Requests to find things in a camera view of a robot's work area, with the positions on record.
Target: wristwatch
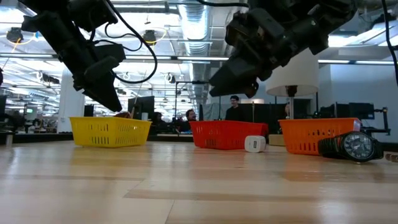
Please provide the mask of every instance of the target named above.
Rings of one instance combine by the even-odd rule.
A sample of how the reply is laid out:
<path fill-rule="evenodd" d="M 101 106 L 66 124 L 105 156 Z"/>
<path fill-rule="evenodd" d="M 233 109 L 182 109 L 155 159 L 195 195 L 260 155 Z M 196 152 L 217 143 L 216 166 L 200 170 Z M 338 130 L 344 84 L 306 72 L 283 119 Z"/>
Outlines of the wristwatch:
<path fill-rule="evenodd" d="M 359 131 L 318 141 L 319 155 L 335 159 L 367 162 L 382 159 L 384 151 L 378 140 Z"/>

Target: plastic basket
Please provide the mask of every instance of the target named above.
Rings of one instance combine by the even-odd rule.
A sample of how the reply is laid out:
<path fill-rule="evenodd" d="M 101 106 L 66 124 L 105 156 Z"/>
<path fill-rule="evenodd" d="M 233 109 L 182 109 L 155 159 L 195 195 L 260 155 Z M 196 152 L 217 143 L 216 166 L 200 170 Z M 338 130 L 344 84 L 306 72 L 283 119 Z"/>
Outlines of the plastic basket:
<path fill-rule="evenodd" d="M 151 122 L 126 118 L 70 118 L 78 146 L 125 147 L 146 143 Z"/>
<path fill-rule="evenodd" d="M 303 155 L 319 155 L 319 140 L 359 131 L 361 128 L 361 122 L 357 118 L 286 119 L 279 123 L 287 151 Z"/>
<path fill-rule="evenodd" d="M 196 147 L 208 149 L 244 149 L 247 136 L 265 136 L 268 133 L 267 124 L 239 121 L 195 121 L 190 125 Z"/>

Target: orange basket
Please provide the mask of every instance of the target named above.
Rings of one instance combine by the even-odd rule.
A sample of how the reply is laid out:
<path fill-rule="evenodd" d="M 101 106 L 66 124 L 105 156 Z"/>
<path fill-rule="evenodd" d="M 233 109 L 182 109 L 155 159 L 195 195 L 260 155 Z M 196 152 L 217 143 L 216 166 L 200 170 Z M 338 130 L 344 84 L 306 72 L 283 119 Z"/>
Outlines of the orange basket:
<path fill-rule="evenodd" d="M 265 136 L 267 124 L 240 121 L 194 121 L 190 122 L 193 142 L 196 147 L 207 149 L 244 149 L 248 136 Z"/>
<path fill-rule="evenodd" d="M 287 151 L 302 155 L 319 155 L 319 140 L 361 129 L 357 118 L 286 119 L 279 123 Z"/>

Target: wooden table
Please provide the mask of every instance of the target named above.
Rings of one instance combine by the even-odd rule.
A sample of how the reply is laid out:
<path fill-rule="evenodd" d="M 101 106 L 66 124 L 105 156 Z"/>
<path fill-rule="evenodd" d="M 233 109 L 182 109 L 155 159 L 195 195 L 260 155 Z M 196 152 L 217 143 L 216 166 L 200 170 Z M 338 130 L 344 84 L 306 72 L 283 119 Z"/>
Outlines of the wooden table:
<path fill-rule="evenodd" d="M 398 163 L 73 142 L 0 148 L 0 223 L 397 223 Z"/>

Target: white cube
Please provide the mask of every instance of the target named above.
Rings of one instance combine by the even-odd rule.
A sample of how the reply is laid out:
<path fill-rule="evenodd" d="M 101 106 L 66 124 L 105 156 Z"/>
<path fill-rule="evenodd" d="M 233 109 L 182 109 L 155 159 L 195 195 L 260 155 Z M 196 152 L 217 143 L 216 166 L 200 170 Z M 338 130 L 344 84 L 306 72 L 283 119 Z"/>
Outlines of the white cube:
<path fill-rule="evenodd" d="M 264 136 L 248 136 L 244 141 L 244 149 L 247 152 L 264 152 L 267 142 Z"/>

